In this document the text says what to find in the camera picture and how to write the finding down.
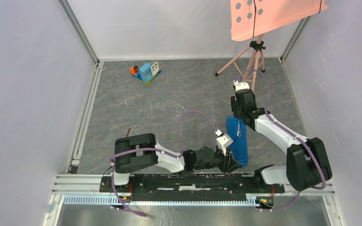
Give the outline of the pink purple metallic spoon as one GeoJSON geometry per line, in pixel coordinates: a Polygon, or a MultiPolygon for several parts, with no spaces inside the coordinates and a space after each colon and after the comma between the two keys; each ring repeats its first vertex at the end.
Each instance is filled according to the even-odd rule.
{"type": "Polygon", "coordinates": [[[237,136],[238,136],[238,137],[242,137],[242,131],[241,131],[240,120],[238,120],[237,136]]]}

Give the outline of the blue cloth napkin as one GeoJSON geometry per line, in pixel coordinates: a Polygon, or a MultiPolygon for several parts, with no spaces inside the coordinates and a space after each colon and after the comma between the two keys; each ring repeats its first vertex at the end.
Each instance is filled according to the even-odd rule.
{"type": "Polygon", "coordinates": [[[233,143],[229,146],[234,159],[242,166],[248,164],[248,146],[247,146],[247,129],[241,119],[228,117],[226,120],[227,134],[233,139],[233,143]],[[242,137],[237,136],[238,120],[240,120],[242,137]]]}

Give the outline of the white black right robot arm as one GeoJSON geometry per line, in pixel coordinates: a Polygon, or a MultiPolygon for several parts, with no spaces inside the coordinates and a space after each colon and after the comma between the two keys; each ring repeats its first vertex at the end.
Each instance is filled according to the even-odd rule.
{"type": "Polygon", "coordinates": [[[251,89],[236,89],[231,109],[236,118],[267,137],[286,155],[283,166],[269,165],[255,170],[253,185],[257,191],[266,192],[274,184],[290,185],[298,192],[325,188],[332,170],[321,139],[302,136],[276,120],[267,109],[258,108],[251,89]]]}

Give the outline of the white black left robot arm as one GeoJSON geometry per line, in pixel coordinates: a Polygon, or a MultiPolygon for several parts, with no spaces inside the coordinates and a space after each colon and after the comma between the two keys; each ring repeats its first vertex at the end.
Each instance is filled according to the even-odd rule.
{"type": "Polygon", "coordinates": [[[111,158],[111,186],[118,192],[129,187],[131,173],[151,166],[159,166],[171,173],[194,172],[218,168],[222,173],[231,173],[242,167],[229,149],[233,140],[228,134],[217,130],[216,149],[202,147],[183,152],[170,151],[155,140],[152,133],[123,137],[115,142],[115,154],[111,158]]]}

